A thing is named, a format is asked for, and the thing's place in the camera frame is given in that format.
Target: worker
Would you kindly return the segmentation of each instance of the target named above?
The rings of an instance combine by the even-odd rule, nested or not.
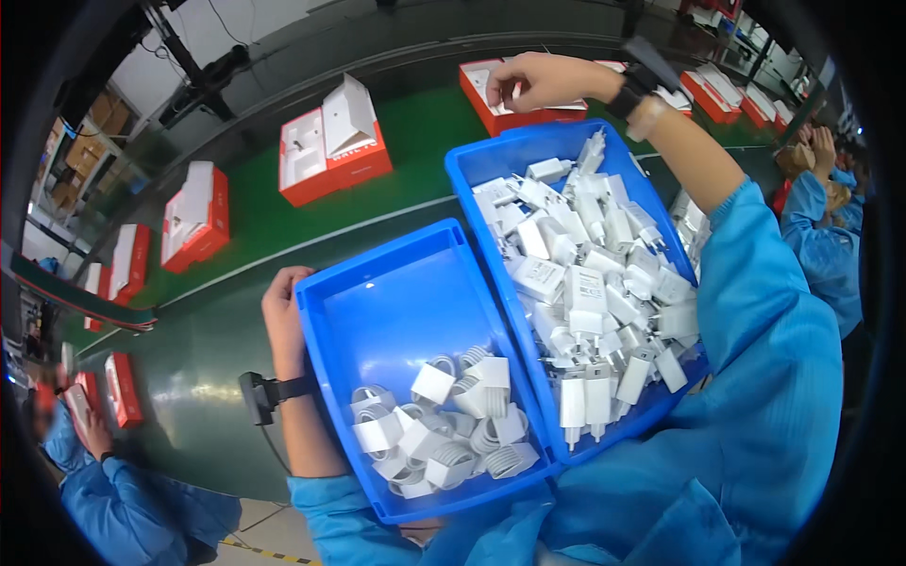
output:
[[[832,224],[831,217],[839,206],[831,204],[832,189],[838,188],[828,181],[834,167],[831,131],[817,129],[812,146],[814,168],[793,183],[780,216],[780,233],[799,259],[812,293],[834,309],[843,339],[862,319],[859,236]]]
[[[491,72],[487,102],[515,112],[610,103],[623,82],[594,62],[524,53]],[[650,437],[566,468],[553,487],[448,517],[424,550],[380,523],[312,397],[290,398],[280,405],[289,491],[325,564],[768,563],[808,518],[840,419],[834,312],[809,292],[758,185],[716,141],[654,96],[628,115],[710,217],[698,317],[713,381]],[[262,300],[280,380],[303,372],[292,289],[310,273],[281,270]]]
[[[37,395],[23,404],[27,429],[66,474],[63,507],[112,566],[203,564],[239,525],[239,500],[140,470],[116,456],[100,413],[89,410],[76,434],[69,408],[51,410]]]

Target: hand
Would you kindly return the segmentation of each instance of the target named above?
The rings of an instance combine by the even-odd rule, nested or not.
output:
[[[105,452],[113,451],[111,432],[101,414],[92,409],[88,409],[85,415],[85,438],[82,438],[82,443],[98,462]]]
[[[834,136],[828,128],[818,128],[812,136],[812,149],[814,150],[814,168],[812,172],[819,181],[824,183],[834,168]]]
[[[513,88],[521,82],[519,98]],[[624,82],[621,75],[594,61],[550,53],[522,53],[496,67],[487,80],[487,103],[501,101],[513,112],[569,104],[580,98],[610,102]]]
[[[299,306],[293,288],[312,273],[314,269],[311,267],[281,269],[261,300],[261,312],[265,316],[267,338],[271,342],[274,358],[274,372],[280,380],[296,379],[303,373],[305,338],[299,324]]]

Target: white wall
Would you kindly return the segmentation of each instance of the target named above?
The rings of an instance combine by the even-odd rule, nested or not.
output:
[[[258,41],[265,35],[307,16],[317,0],[213,0],[226,28],[241,42]],[[188,0],[175,13],[162,8],[170,25],[199,67],[215,61],[236,42],[227,35],[207,0]],[[157,30],[143,44],[152,51],[160,45]],[[113,72],[111,81],[139,115],[147,116],[163,104],[179,86],[184,72],[167,59],[159,59],[136,45]]]

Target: box lid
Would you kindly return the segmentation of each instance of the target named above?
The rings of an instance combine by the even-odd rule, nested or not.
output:
[[[372,143],[374,107],[365,85],[343,74],[343,84],[324,99],[324,146],[330,157]]]

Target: orange box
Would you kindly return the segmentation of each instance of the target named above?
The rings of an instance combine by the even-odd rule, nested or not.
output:
[[[700,73],[685,71],[679,76],[679,81],[689,89],[695,102],[716,123],[732,124],[742,114],[742,110],[730,106]]]
[[[109,299],[117,304],[128,304],[130,299],[145,286],[148,269],[148,247],[151,231],[145,225],[124,224],[113,250]]]
[[[75,374],[75,383],[80,384],[85,389],[85,395],[88,397],[88,404],[96,411],[101,410],[101,399],[98,397],[98,380],[93,371],[80,371]]]
[[[322,107],[280,130],[277,184],[293,206],[392,170],[371,95],[348,74]]]
[[[107,372],[107,389],[113,397],[113,410],[120,428],[132,428],[144,421],[139,407],[139,398],[135,394],[132,382],[132,369],[129,355],[113,352],[104,362]]]
[[[94,293],[99,297],[108,297],[110,295],[111,270],[103,264],[91,264],[88,266],[88,276],[85,278],[85,291]],[[85,330],[92,332],[101,331],[101,321],[90,317],[85,317]]]
[[[229,242],[227,176],[210,161],[193,161],[182,189],[167,203],[160,264],[182,273]]]
[[[588,111],[588,105],[585,101],[577,101],[575,104],[568,104],[555,108],[543,108],[533,110],[526,114],[516,114],[511,110],[505,110],[503,107],[491,109],[485,99],[485,85],[487,85],[487,76],[497,66],[502,65],[501,59],[488,59],[484,61],[466,62],[459,65],[459,86],[466,94],[478,118],[485,125],[487,133],[492,137],[500,135],[503,130],[512,128],[521,128],[532,124],[540,124],[549,121],[577,121],[585,120],[585,114]]]

